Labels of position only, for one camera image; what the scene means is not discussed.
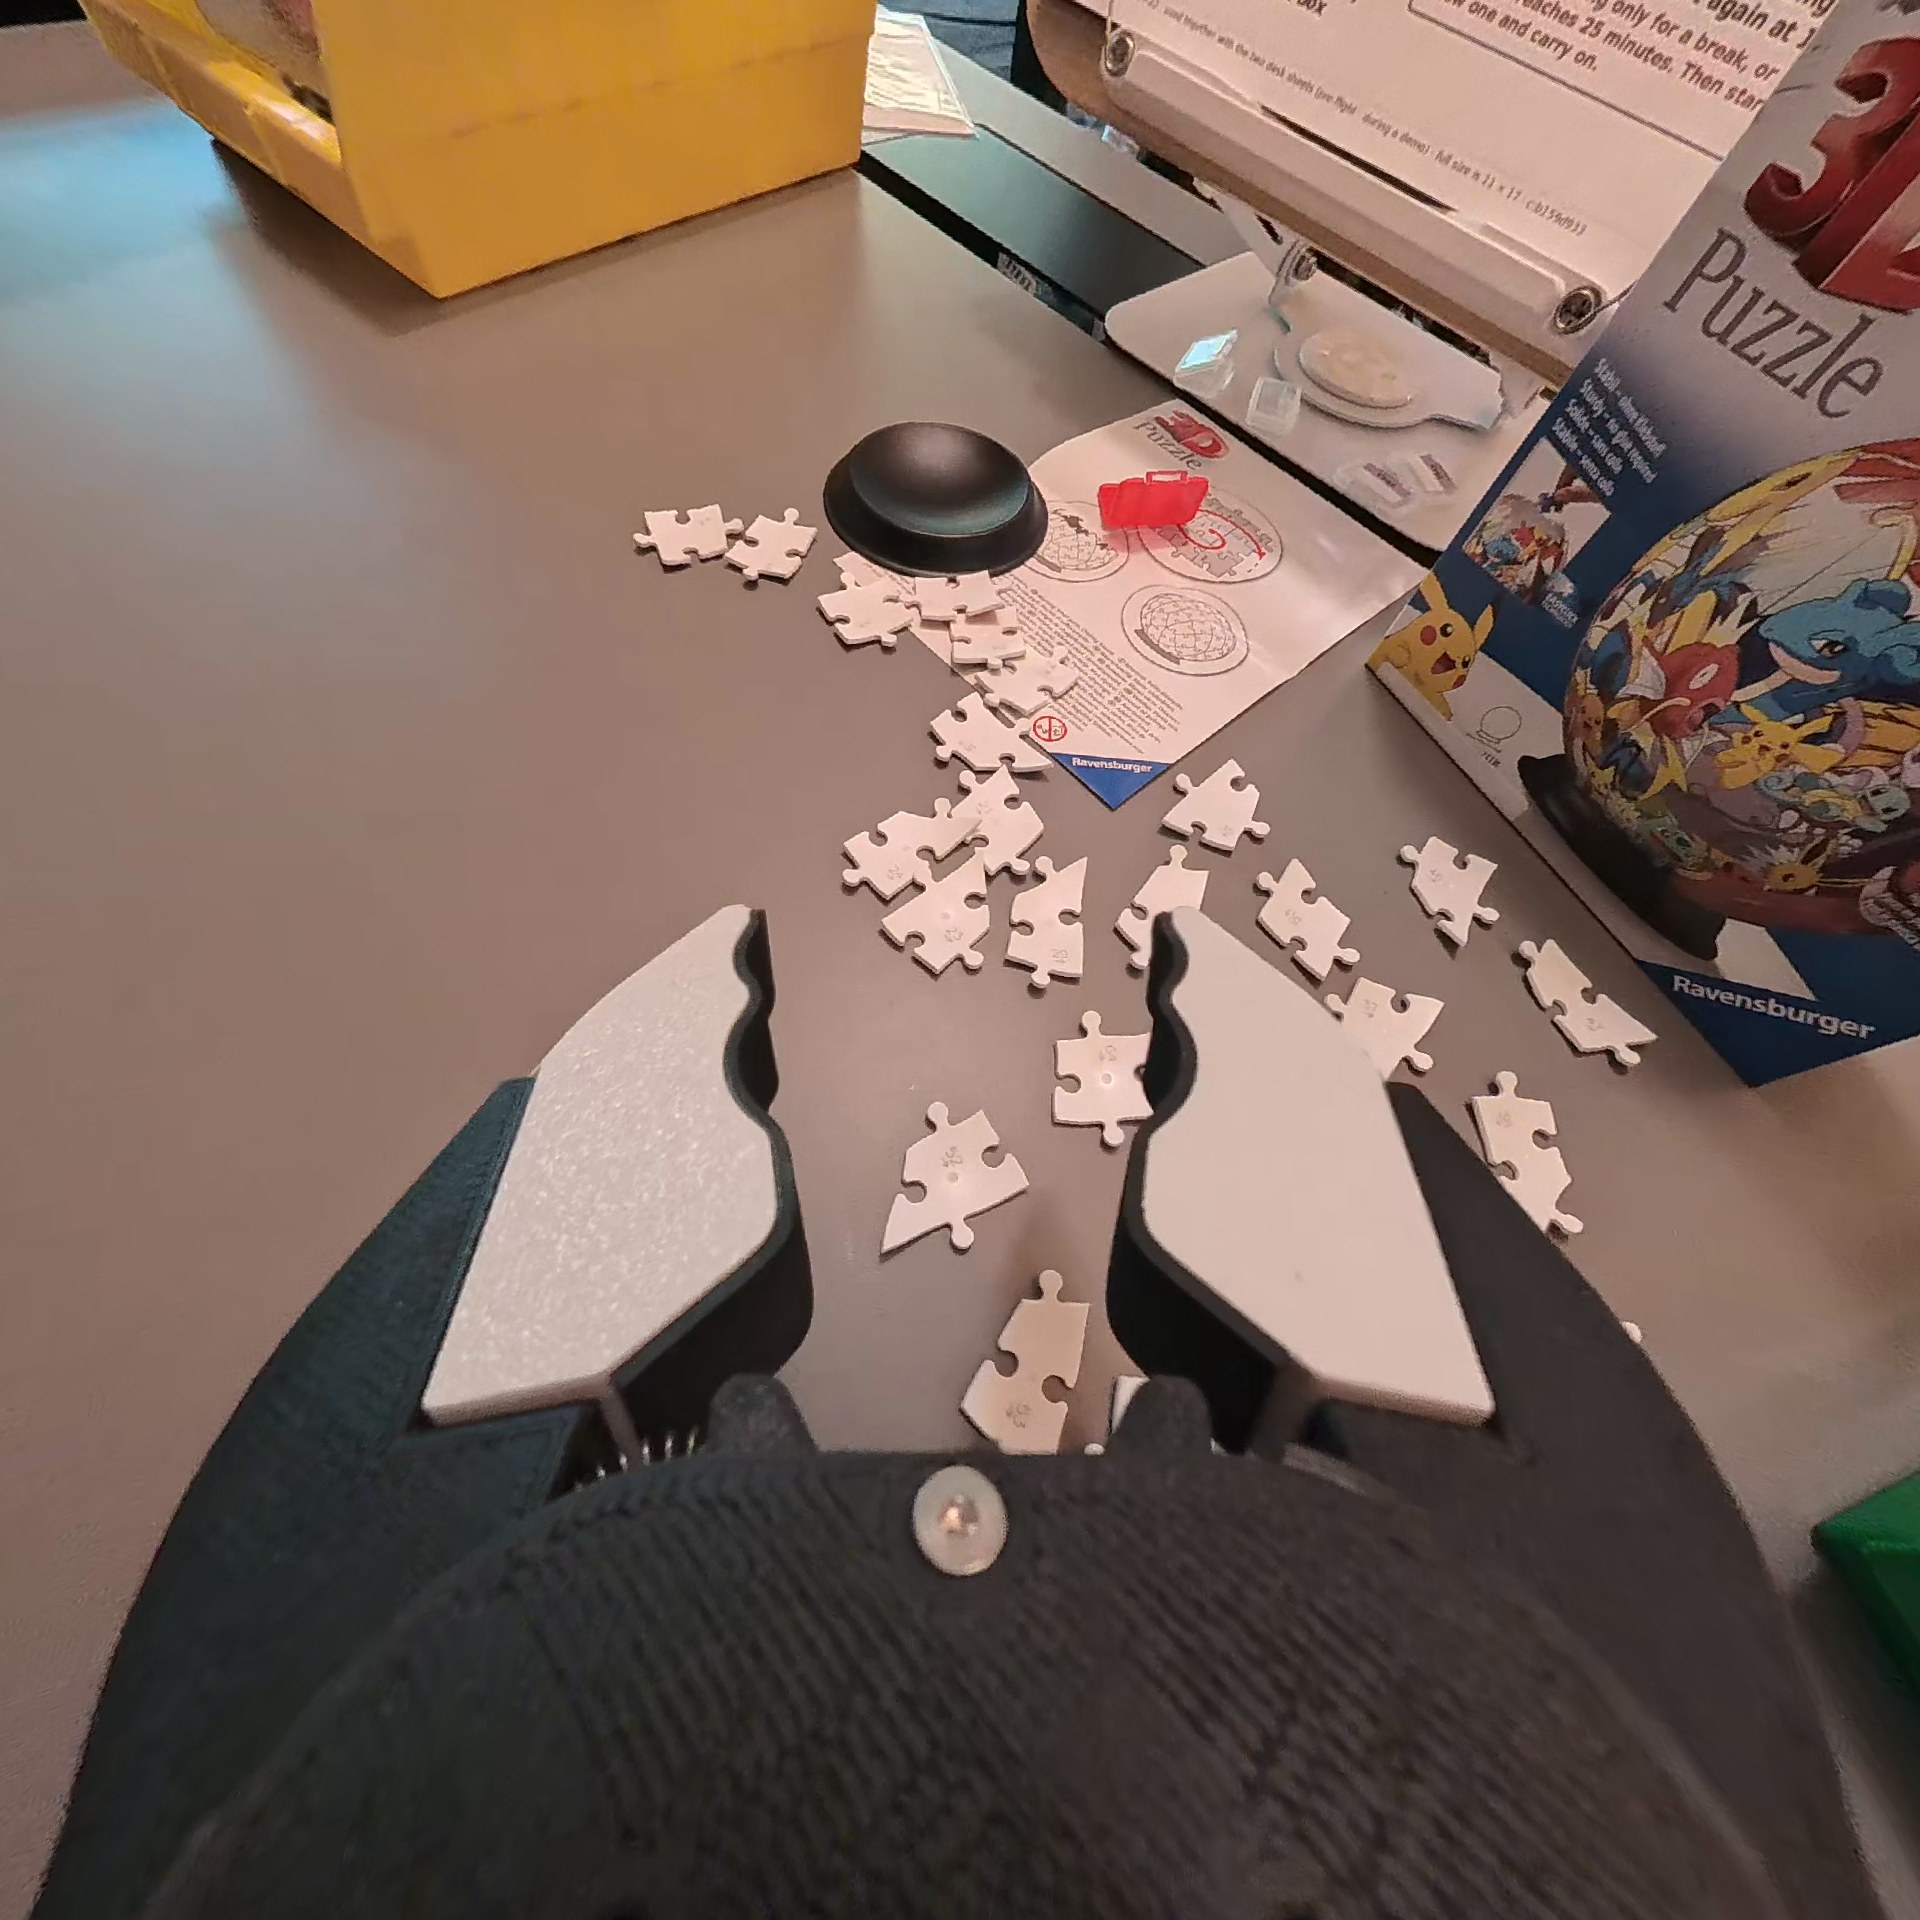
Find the white instruction leaflet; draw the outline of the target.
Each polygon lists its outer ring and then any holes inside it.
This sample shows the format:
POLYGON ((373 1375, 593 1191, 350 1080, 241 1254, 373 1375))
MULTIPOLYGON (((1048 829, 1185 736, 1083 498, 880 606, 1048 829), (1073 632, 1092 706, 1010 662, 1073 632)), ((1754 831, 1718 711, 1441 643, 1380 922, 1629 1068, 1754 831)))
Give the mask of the white instruction leaflet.
POLYGON ((1024 654, 972 682, 1108 807, 1419 579, 1394 547, 1179 400, 1069 438, 1030 474, 1048 534, 997 579, 1024 654), (1206 477, 1186 528, 1104 525, 1101 484, 1170 469, 1206 477))

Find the yellow plastic bin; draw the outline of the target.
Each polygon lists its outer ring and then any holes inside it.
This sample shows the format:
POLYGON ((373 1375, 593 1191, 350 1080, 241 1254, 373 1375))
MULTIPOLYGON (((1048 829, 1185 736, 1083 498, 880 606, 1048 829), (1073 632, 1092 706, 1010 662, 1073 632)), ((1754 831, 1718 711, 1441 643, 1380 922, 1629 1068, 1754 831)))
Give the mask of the yellow plastic bin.
POLYGON ((108 55, 452 296, 857 157, 873 3, 84 3, 108 55))

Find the blue puzzle box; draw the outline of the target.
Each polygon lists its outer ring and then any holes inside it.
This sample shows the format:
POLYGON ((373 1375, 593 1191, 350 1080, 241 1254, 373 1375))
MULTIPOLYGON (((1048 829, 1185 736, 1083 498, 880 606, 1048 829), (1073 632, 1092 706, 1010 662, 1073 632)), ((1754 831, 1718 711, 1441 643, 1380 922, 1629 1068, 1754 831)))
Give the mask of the blue puzzle box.
POLYGON ((1918 1029, 1918 29, 1828 5, 1372 669, 1754 1088, 1918 1029))

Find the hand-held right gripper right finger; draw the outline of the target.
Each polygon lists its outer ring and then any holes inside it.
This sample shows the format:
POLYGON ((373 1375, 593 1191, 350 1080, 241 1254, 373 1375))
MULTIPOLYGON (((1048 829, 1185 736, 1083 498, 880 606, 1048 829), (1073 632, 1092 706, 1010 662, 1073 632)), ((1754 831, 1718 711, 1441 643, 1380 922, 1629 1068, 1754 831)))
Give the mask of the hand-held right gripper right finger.
POLYGON ((1494 1394, 1379 1070, 1197 908, 1157 917, 1149 1115, 1128 1154, 1108 1324, 1185 1379, 1230 1454, 1341 1402, 1482 1428, 1494 1394))

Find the green plastic bin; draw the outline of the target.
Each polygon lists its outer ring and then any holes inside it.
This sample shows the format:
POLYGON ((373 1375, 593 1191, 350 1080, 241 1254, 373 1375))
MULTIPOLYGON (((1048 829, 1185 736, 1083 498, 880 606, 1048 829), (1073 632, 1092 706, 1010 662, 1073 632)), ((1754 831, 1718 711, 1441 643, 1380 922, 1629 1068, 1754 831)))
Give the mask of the green plastic bin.
POLYGON ((1814 1549, 1882 1631, 1918 1631, 1918 1471, 1830 1514, 1813 1526, 1814 1549))

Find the black round puzzle stand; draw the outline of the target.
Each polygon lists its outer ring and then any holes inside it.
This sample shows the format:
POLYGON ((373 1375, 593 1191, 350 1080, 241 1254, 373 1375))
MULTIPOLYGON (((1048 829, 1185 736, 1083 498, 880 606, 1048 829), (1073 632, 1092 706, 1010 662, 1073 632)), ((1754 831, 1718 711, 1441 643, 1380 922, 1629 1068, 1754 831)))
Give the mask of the black round puzzle stand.
POLYGON ((824 484, 830 528, 906 575, 1006 573, 1033 559, 1049 508, 1022 459, 958 423, 890 423, 824 484))

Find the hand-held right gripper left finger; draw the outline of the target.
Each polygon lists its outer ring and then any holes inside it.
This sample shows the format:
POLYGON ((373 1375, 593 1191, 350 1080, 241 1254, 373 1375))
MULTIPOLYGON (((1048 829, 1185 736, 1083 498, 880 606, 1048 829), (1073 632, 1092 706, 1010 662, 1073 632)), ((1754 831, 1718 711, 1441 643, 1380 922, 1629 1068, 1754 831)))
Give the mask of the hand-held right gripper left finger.
POLYGON ((714 912, 548 1050, 493 1179, 424 1416, 596 1403, 691 1428, 809 1325, 793 1159, 776 1117, 765 917, 714 912))

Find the clear plastic bag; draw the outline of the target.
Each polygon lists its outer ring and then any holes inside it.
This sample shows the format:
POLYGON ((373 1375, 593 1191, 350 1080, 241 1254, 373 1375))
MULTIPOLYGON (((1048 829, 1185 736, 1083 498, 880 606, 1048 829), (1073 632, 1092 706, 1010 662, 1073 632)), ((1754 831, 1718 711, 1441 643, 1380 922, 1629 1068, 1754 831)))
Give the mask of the clear plastic bag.
POLYGON ((861 141, 972 138, 973 118, 924 15, 875 7, 861 141))

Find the white board stand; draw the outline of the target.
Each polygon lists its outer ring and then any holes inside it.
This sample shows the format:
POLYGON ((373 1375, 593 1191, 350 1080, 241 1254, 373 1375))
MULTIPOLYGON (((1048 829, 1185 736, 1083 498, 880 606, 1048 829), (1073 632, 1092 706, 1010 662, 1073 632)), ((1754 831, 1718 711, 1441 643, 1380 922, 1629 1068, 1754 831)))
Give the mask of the white board stand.
POLYGON ((1286 466, 1425 547, 1446 547, 1470 509, 1520 458, 1548 387, 1526 368, 1485 359, 1322 261, 1306 274, 1306 243, 1258 237, 1216 266, 1117 303, 1108 334, 1201 407, 1286 466), (1185 350, 1236 331, 1232 381, 1176 381, 1185 350), (1302 391, 1298 423, 1280 436, 1244 419, 1260 376, 1302 391))

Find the white instruction board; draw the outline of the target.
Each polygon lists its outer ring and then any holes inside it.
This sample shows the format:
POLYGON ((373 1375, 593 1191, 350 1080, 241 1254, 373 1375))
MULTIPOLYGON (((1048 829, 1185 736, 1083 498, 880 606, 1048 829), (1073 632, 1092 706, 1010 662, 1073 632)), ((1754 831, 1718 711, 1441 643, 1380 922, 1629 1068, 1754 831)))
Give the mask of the white instruction board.
POLYGON ((1049 82, 1564 380, 1833 5, 1036 3, 1049 82))

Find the spread of white puzzle pieces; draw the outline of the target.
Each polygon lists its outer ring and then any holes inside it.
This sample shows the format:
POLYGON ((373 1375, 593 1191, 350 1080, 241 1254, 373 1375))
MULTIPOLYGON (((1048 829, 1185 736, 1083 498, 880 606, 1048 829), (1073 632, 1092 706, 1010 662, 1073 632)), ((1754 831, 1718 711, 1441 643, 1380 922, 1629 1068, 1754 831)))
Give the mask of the spread of white puzzle pieces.
MULTIPOLYGON (((901 854, 901 906, 886 917, 883 936, 904 954, 912 954, 932 971, 964 965, 970 971, 980 962, 976 951, 993 919, 985 894, 989 891, 982 854, 953 866, 945 878, 926 879, 928 848, 926 831, 938 831, 941 846, 964 831, 980 842, 993 824, 989 819, 963 823, 948 820, 947 800, 938 807, 938 823, 910 824, 896 815, 883 827, 886 846, 870 846, 870 837, 857 837, 849 854, 854 864, 854 886, 880 878, 884 856, 901 854)), ((1190 902, 1157 906, 1153 917, 1138 922, 1145 940, 1133 957, 1145 957, 1149 970, 1153 928, 1157 917, 1190 902)), ((1285 1443, 1307 1432, 1318 1447, 1337 1455, 1368 1454, 1369 1448, 1393 1454, 1410 1447, 1412 1426, 1427 1421, 1438 1432, 1480 1432, 1488 1448, 1506 1448, 1516 1460, 1546 1462, 1573 1448, 1598 1448, 1606 1440, 1625 1455, 1624 1432, 1632 1431, 1648 1440, 1667 1412, 1674 1412, 1664 1382, 1657 1379, 1636 1333, 1617 1322, 1577 1276, 1573 1263, 1549 1245, 1536 1229, 1523 1229, 1520 1183, 1497 1176, 1501 1165, 1520 1168, 1514 1159, 1523 1144, 1536 1144, 1552 1132, 1552 1115, 1540 1102, 1516 1099, 1510 1075, 1497 1078, 1494 1091, 1480 1102, 1480 1111, 1494 1120, 1514 1114, 1516 1136, 1506 1162, 1490 1168, 1472 1165, 1461 1154, 1468 1148, 1438 1117, 1434 1103, 1408 1086, 1396 1086, 1390 1075, 1373 1064, 1373 1055, 1357 1042, 1384 1039, 1387 1050, 1400 1042, 1385 1034, 1385 1015, 1400 1015, 1400 1005, 1380 997, 1380 1020, 1361 1020, 1361 991, 1377 995, 1372 982, 1357 980, 1346 999, 1334 997, 1330 1015, 1339 1034, 1356 1042, 1364 1060, 1379 1070, 1393 1099, 1419 1188, 1425 1194, 1434 1228, 1443 1240, 1457 1296, 1468 1316, 1475 1346, 1494 1394, 1494 1415, 1482 1428, 1441 1424, 1412 1415, 1353 1403, 1330 1402, 1310 1415, 1300 1415, 1286 1435, 1260 1431, 1260 1443, 1245 1451, 1280 1455, 1285 1443)), ((1097 1012, 1086 1012, 1081 1034, 1056 1047, 1059 1075, 1073 1086, 1054 1091, 1054 1117, 1064 1124, 1096 1124, 1104 1128, 1108 1150, 1133 1144, 1141 1122, 1149 1115, 1144 1088, 1148 1036, 1107 1036, 1097 1012)), ((945 1234, 955 1252, 973 1244, 972 1218, 1006 1204, 1026 1188, 1026 1175, 1017 1156, 1008 1152, 985 1111, 955 1120, 941 1099, 928 1103, 924 1132, 904 1150, 904 1191, 891 1199, 883 1224, 880 1258, 891 1258, 904 1245, 945 1234)), ((1048 1381, 1073 1384, 1083 1351, 1091 1308, 1064 1298, 1064 1278, 1054 1270, 1041 1274, 1036 1298, 1022 1296, 1012 1319, 1000 1338, 1000 1346, 1017 1357, 1017 1372, 1000 1372, 997 1360, 982 1360, 966 1389, 964 1412, 989 1445, 1010 1454, 1049 1454, 1061 1445, 1065 1406, 1049 1399, 1048 1381)))

